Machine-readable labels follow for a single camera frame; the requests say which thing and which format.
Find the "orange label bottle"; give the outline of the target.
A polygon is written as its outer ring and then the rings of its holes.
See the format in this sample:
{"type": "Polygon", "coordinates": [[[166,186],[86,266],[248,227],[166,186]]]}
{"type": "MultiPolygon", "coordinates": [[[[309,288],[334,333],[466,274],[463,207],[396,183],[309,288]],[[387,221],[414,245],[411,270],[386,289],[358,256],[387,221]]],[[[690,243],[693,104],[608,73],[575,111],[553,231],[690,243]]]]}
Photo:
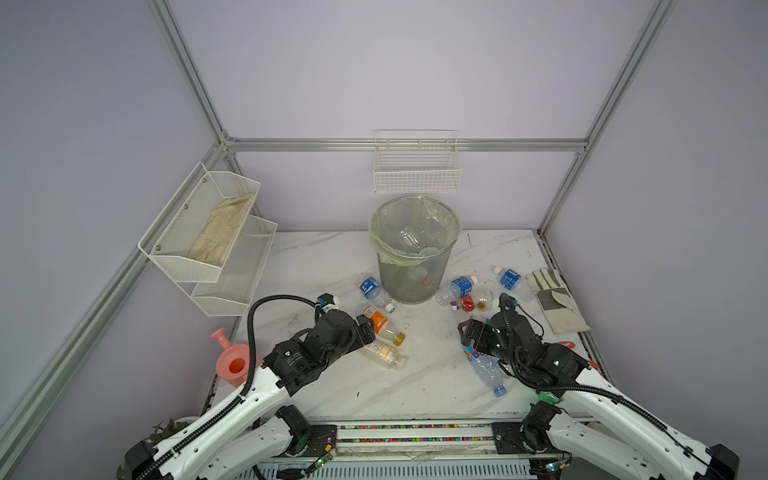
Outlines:
{"type": "Polygon", "coordinates": [[[382,341],[394,346],[401,346],[405,341],[406,335],[395,327],[389,318],[378,312],[375,308],[367,307],[363,311],[363,315],[373,322],[374,331],[382,341]]]}

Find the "yellow label clear bottle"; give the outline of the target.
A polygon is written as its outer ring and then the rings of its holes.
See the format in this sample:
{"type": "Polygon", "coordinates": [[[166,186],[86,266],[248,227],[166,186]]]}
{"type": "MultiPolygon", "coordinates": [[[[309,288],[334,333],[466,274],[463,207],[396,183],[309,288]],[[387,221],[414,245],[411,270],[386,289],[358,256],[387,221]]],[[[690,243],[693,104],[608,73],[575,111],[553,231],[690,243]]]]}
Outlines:
{"type": "Polygon", "coordinates": [[[365,345],[361,353],[369,360],[392,370],[402,370],[406,364],[406,358],[401,355],[394,346],[380,340],[365,345]]]}

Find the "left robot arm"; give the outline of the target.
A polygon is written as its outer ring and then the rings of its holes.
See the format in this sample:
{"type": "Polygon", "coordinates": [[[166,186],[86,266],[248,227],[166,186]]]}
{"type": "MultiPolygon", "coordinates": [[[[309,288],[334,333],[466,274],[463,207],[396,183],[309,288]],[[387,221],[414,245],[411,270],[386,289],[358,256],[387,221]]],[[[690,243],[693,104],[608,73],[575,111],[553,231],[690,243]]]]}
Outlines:
{"type": "Polygon", "coordinates": [[[158,442],[142,440],[124,456],[127,479],[231,479],[262,460],[296,455],[310,424],[289,399],[343,356],[371,344],[371,319],[340,310],[330,294],[312,302],[314,324],[256,357],[254,315],[274,296],[254,302],[247,314],[248,376],[222,402],[158,442]]]}

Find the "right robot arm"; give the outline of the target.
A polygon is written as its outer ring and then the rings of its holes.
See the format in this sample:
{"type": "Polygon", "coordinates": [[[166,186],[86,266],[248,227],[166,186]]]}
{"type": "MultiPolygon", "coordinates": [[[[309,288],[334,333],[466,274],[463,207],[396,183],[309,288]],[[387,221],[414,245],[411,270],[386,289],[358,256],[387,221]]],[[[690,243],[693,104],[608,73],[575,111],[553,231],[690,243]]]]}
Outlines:
{"type": "Polygon", "coordinates": [[[740,459],[707,446],[626,397],[587,359],[535,333],[515,298],[503,294],[488,320],[458,326],[461,343],[500,361],[523,386],[551,400],[530,407],[520,425],[524,447],[583,458],[620,479],[735,479],[740,459]]]}

